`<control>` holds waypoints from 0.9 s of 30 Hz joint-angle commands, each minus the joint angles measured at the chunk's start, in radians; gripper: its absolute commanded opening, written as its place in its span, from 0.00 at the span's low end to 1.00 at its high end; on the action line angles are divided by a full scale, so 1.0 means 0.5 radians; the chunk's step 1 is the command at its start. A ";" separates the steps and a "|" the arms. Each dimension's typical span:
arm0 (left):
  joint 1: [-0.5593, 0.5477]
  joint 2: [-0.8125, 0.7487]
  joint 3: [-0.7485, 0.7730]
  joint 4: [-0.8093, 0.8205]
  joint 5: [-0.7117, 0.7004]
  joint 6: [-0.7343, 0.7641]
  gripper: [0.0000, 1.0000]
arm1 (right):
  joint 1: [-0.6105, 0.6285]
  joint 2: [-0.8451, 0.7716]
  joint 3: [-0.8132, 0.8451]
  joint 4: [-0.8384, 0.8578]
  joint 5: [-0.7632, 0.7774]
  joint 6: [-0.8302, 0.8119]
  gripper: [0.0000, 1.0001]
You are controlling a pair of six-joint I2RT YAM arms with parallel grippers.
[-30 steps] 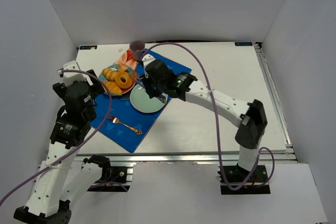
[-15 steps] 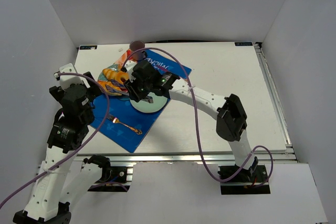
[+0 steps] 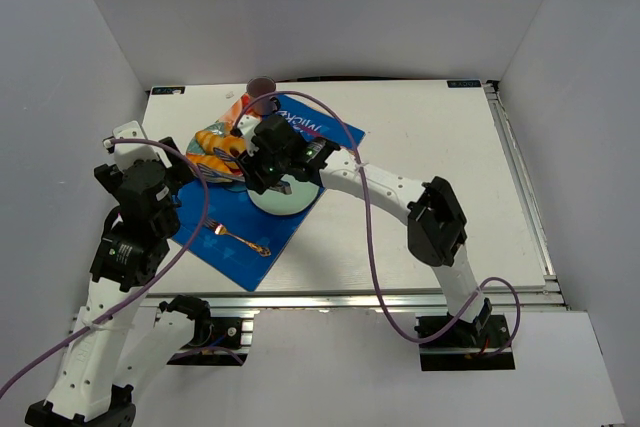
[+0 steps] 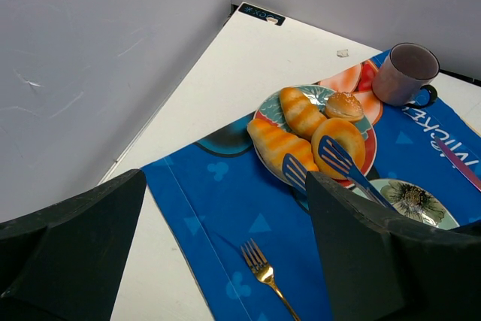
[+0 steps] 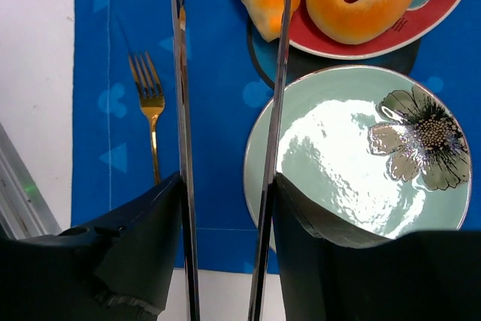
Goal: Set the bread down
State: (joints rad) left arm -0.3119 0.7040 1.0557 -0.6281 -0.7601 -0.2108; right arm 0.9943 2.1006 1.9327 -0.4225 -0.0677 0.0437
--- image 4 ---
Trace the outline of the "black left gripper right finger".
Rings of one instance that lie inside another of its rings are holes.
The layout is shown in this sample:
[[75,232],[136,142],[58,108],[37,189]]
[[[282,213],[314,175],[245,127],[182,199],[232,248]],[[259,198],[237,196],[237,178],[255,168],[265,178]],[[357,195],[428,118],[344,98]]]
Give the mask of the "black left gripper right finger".
[[307,200],[335,320],[478,320],[480,224],[442,230],[322,173]]

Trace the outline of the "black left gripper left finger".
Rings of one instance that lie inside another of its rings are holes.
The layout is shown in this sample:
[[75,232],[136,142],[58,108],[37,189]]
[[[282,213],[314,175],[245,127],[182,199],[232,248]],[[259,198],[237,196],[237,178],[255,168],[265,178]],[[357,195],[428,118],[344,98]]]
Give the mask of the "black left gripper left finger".
[[1,224],[3,320],[109,320],[146,190],[129,170]]

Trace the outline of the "metal tongs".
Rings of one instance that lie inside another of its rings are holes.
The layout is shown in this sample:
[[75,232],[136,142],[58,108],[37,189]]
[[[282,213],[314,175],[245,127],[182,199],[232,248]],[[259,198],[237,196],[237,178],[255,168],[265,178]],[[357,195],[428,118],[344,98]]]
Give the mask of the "metal tongs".
[[[318,146],[321,160],[326,161],[335,171],[353,182],[371,201],[396,211],[380,192],[378,192],[355,165],[354,160],[335,139],[328,135],[321,137]],[[301,194],[307,195],[307,169],[291,154],[283,158],[282,172],[288,182]]]

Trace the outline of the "long bread roll front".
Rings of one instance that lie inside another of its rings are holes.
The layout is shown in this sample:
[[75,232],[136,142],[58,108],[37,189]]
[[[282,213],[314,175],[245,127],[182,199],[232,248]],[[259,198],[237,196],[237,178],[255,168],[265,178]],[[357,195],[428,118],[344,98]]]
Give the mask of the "long bread roll front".
[[251,120],[247,131],[266,166],[278,177],[284,178],[282,164],[287,153],[292,154],[308,171],[319,170],[309,141],[260,119]]

